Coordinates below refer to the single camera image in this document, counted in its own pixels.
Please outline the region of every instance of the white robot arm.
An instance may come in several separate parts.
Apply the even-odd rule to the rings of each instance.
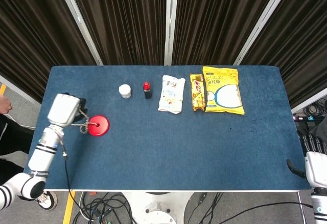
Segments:
[[[19,173],[0,186],[0,210],[9,207],[17,195],[35,199],[42,194],[58,145],[63,146],[63,129],[74,121],[81,103],[81,99],[74,96],[57,94],[48,114],[50,126],[44,129],[28,163],[31,171],[29,174]],[[63,156],[67,157],[64,146]]]
[[[316,223],[327,224],[327,144],[310,133],[298,131],[298,135],[305,156],[306,171],[294,168],[289,159],[287,164],[293,173],[308,180],[314,189],[311,200]]]
[[[311,193],[317,224],[327,223],[327,155],[308,151],[305,157],[307,180],[314,191]]]

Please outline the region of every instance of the yellow package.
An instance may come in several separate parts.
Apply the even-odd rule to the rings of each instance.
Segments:
[[[202,74],[190,74],[193,111],[205,108],[205,93]]]
[[[207,104],[205,111],[244,115],[239,90],[239,73],[236,69],[204,66]]]

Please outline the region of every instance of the person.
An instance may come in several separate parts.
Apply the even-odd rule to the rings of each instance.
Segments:
[[[12,109],[10,100],[0,95],[0,155],[15,151],[29,153],[34,131],[24,128],[4,116]],[[11,161],[0,159],[0,185],[3,185],[14,175],[23,172],[23,168]],[[57,196],[54,192],[45,191],[35,199],[44,210],[52,210],[57,206]]]

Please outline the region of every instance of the shoe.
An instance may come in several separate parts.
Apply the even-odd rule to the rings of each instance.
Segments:
[[[53,210],[58,203],[57,196],[54,192],[43,192],[35,201],[37,201],[39,206],[44,210]]]

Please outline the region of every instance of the person's hand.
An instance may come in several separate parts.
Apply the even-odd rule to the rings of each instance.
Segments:
[[[10,100],[3,95],[0,95],[0,114],[7,114],[12,109]]]

